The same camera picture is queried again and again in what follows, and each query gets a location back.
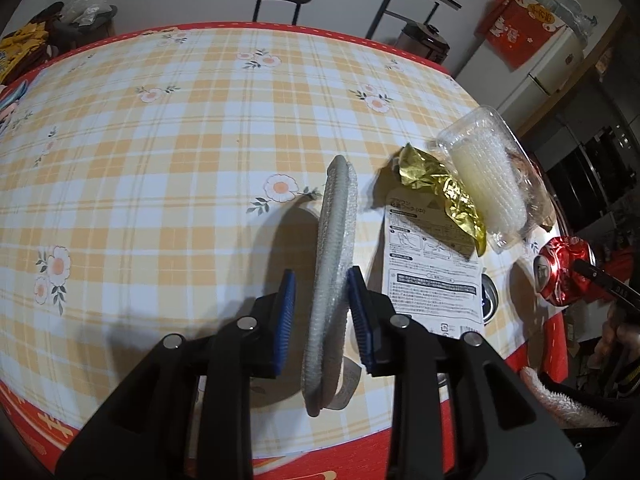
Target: bubble wrap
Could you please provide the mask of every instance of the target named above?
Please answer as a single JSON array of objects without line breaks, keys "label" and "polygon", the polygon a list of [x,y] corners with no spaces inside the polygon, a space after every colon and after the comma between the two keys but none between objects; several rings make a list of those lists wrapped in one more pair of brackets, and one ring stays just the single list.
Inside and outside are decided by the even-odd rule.
[{"label": "bubble wrap", "polygon": [[302,394],[310,416],[318,416],[329,405],[338,387],[349,307],[346,272],[353,261],[358,209],[358,181],[353,166],[337,155],[326,173],[302,365]]},{"label": "bubble wrap", "polygon": [[479,132],[450,148],[453,164],[476,207],[484,215],[487,231],[512,234],[527,222],[527,207],[500,138],[491,130]]}]

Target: chair leg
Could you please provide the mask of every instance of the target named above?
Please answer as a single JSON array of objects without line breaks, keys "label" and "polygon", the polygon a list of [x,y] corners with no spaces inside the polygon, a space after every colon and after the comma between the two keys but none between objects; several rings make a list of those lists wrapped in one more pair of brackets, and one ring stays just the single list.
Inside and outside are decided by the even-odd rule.
[{"label": "chair leg", "polygon": [[389,6],[390,1],[391,0],[382,0],[382,3],[380,4],[380,8],[378,9],[378,12],[376,12],[376,15],[373,18],[373,21],[371,22],[371,25],[369,27],[369,30],[367,31],[367,35],[365,36],[366,40],[370,40],[371,38],[373,38],[373,34],[378,28],[378,24],[380,23],[380,20],[382,19],[382,16],[384,15],[386,8]]},{"label": "chair leg", "polygon": [[258,21],[258,11],[260,10],[260,2],[262,0],[255,1],[255,9],[254,9],[254,19],[252,20],[254,23]]},{"label": "chair leg", "polygon": [[296,12],[293,13],[293,21],[291,25],[295,25],[298,22],[298,15],[300,13],[300,4],[296,5]]}]

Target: yellow cloth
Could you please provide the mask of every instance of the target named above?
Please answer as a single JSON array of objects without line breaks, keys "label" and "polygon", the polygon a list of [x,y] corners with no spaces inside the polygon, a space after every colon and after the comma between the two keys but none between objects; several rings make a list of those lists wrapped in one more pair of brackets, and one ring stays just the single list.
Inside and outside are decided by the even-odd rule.
[{"label": "yellow cloth", "polygon": [[24,57],[44,44],[48,37],[44,23],[28,23],[12,36],[0,41],[0,82],[4,81]]}]

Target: metal screw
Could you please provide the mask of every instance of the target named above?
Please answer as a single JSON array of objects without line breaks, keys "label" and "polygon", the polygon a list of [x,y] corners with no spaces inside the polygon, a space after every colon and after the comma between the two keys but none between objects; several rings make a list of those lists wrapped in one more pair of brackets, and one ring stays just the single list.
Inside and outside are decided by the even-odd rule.
[{"label": "metal screw", "polygon": [[482,336],[478,332],[467,332],[463,338],[465,343],[471,346],[480,346],[482,344]]},{"label": "metal screw", "polygon": [[258,321],[257,319],[255,319],[255,317],[244,316],[238,319],[236,325],[238,325],[238,328],[240,330],[253,330],[258,326]]},{"label": "metal screw", "polygon": [[407,328],[411,320],[407,316],[402,314],[393,314],[389,319],[389,322],[396,328]]},{"label": "metal screw", "polygon": [[162,339],[162,344],[165,348],[178,348],[182,344],[182,338],[177,334],[169,334]]}]

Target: gold foil wrapper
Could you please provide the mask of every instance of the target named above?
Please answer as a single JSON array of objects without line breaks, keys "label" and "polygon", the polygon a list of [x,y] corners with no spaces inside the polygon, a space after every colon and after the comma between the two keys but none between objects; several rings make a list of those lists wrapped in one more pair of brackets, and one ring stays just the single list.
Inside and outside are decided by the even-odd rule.
[{"label": "gold foil wrapper", "polygon": [[437,158],[411,144],[400,151],[399,165],[402,184],[434,194],[447,216],[475,240],[478,256],[482,256],[486,250],[484,219],[462,183]]}]

